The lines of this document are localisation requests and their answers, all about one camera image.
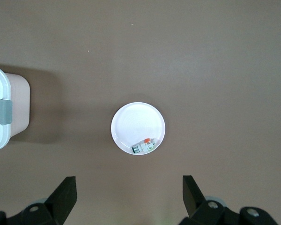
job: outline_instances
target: small toy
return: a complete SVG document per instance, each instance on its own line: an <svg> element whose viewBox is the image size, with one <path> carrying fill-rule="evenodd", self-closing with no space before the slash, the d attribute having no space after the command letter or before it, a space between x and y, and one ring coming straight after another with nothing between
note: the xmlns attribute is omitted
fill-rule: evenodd
<svg viewBox="0 0 281 225"><path fill-rule="evenodd" d="M134 145L132 147L132 150L134 153L139 153L139 152L146 152L146 151L152 151L157 144L157 139L156 138L146 138L145 140L139 142L138 144Z"/></svg>

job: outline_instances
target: gray surface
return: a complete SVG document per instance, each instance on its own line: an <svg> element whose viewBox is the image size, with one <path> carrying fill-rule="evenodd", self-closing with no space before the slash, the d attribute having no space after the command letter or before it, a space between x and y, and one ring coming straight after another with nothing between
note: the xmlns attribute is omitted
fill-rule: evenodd
<svg viewBox="0 0 281 225"><path fill-rule="evenodd" d="M0 150L9 216L76 175L66 225L175 225L191 174L281 224L281 1L0 0L0 68L31 87L30 125ZM141 157L110 134L133 101L167 128Z"/></svg>

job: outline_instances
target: metal bolt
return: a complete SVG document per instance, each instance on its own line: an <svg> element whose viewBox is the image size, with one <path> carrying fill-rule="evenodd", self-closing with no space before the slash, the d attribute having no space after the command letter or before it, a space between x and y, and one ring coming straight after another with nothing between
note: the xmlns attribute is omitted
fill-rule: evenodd
<svg viewBox="0 0 281 225"><path fill-rule="evenodd" d="M33 206L30 208L29 212L34 212L36 210L38 210L38 206Z"/></svg>
<svg viewBox="0 0 281 225"><path fill-rule="evenodd" d="M210 208L217 209L217 204L215 202L208 202Z"/></svg>
<svg viewBox="0 0 281 225"><path fill-rule="evenodd" d="M247 212L254 217L259 217L259 213L255 209L247 209Z"/></svg>

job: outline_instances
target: round white plate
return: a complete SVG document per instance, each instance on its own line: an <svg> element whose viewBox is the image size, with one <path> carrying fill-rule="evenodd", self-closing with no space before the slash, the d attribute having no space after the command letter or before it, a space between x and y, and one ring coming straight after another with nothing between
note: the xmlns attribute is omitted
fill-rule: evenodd
<svg viewBox="0 0 281 225"><path fill-rule="evenodd" d="M153 106L143 102L129 103L120 108L111 122L111 135L117 146L133 155L148 154L158 148L165 134L163 116ZM152 151L135 154L132 146L146 138L156 138Z"/></svg>

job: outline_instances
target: gray latch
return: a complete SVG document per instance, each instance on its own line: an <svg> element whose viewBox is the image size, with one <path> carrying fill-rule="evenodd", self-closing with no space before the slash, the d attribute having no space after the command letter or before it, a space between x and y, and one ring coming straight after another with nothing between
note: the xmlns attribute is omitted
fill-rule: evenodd
<svg viewBox="0 0 281 225"><path fill-rule="evenodd" d="M11 124L13 120L13 102L0 100L0 124Z"/></svg>

